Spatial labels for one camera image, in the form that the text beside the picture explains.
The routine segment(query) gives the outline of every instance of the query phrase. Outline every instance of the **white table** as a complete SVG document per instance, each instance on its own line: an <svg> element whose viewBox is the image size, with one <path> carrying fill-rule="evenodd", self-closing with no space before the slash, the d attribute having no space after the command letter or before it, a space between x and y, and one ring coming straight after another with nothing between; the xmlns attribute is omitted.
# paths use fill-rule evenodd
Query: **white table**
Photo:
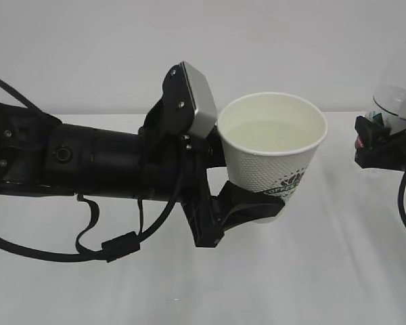
<svg viewBox="0 0 406 325"><path fill-rule="evenodd" d="M134 255L58 264L0 251L5 324L406 324L406 231L396 205L401 174L353 161L357 113L327 113L330 130L282 218L232 229L195 248L179 206ZM136 132L143 115L67 115L66 123ZM226 172L210 173L214 192ZM138 229L133 200L99 198L84 239ZM145 203L146 225L164 203ZM0 235L74 252L88 222L74 198L0 196Z"/></svg>

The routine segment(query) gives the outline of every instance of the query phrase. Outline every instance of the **cup rim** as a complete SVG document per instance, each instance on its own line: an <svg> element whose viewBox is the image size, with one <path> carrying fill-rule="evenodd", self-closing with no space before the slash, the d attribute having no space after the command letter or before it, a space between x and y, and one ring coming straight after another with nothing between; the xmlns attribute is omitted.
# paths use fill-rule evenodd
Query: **cup rim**
<svg viewBox="0 0 406 325"><path fill-rule="evenodd" d="M219 121L222 119L224 113L226 112L226 109L228 109L228 107L233 106L234 104L236 104L237 102L244 100L246 98L252 98L252 97L258 97L258 96L262 96L262 95L281 95L281 96L287 96L287 97L291 97L294 98L296 100L300 100L306 104L308 104L310 107L312 107L316 113L322 118L323 122L324 122L324 126L325 129L323 130L323 134L322 136L316 140L315 142L313 142L312 144L309 144L308 146L299 148L299 149L295 149L295 150L289 150L289 151L260 151L260 150L253 150L253 149L249 149L249 148L245 148L239 144L236 144L230 140L228 140L225 137L225 134L223 134L222 130L219 129L218 124ZM314 105L312 102L296 96L296 95L291 95L289 93L280 93L280 92L275 92L275 91L264 91L264 92L260 92L260 93L251 93L249 95L245 95L242 97L239 97L238 99L232 101L230 104L228 104L226 107L224 107L224 109L220 112L218 119L217 119L217 129L219 132L219 135L221 136L221 138L226 141L230 146L238 149L239 151L242 152L246 152L248 154L253 154L256 156L272 156L272 157L276 157L276 156L291 156L293 154L302 154L303 152L307 152L315 147L317 147L326 137L326 135L328 134L328 122L326 121L325 115L323 115L322 111L320 111L320 109L318 109L318 107L316 105Z"/></svg>

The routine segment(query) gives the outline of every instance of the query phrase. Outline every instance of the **red component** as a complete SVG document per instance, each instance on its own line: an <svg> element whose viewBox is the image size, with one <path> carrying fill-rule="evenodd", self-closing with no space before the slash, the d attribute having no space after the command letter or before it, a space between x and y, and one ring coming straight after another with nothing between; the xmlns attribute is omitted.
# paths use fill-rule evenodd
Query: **red component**
<svg viewBox="0 0 406 325"><path fill-rule="evenodd" d="M358 136L357 140L355 141L355 149L360 149L364 148L363 142L361 141L361 138Z"/></svg>

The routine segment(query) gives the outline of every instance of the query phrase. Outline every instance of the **printed logo on cup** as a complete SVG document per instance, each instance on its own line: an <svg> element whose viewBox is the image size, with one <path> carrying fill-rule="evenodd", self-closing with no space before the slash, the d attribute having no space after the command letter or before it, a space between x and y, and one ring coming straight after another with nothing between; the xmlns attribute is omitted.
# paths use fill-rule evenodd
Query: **printed logo on cup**
<svg viewBox="0 0 406 325"><path fill-rule="evenodd" d="M279 179L280 186L261 191L260 193L263 193L266 195L279 196L284 200L289 198L290 195L293 194L294 189L299 185L299 182L302 179L302 176L304 176L305 169L306 169L306 167L297 170L295 173L291 173L290 176L286 175L286 178Z"/></svg>

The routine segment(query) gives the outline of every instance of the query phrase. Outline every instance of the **robotic arm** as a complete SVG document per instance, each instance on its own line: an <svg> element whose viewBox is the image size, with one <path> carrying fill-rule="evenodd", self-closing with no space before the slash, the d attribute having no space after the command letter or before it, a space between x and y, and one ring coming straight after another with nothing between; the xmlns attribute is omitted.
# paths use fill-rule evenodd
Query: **robotic arm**
<svg viewBox="0 0 406 325"><path fill-rule="evenodd" d="M218 196L206 171L224 167L215 107L203 74L187 62L172 67L162 97L149 111L138 134L67 125L44 113L14 88L0 87L26 108L0 103L0 194L77 196L91 209L89 225L77 236L78 254L19 246L0 238L0 248L25 257L56 262L114 261L140 249L180 202L198 247L216 247L224 232L255 219L274 216L284 201L249 192L227 181ZM93 251L80 244L99 219L89 196L138 199L140 231L102 243ZM143 230L142 200L167 204Z"/></svg>
<svg viewBox="0 0 406 325"><path fill-rule="evenodd" d="M406 101L401 106L406 119ZM397 203L403 225L406 227L404 196L406 188L406 129L390 135L390 129L358 116L355 129L358 138L355 143L355 161L361 168L404 171Z"/></svg>

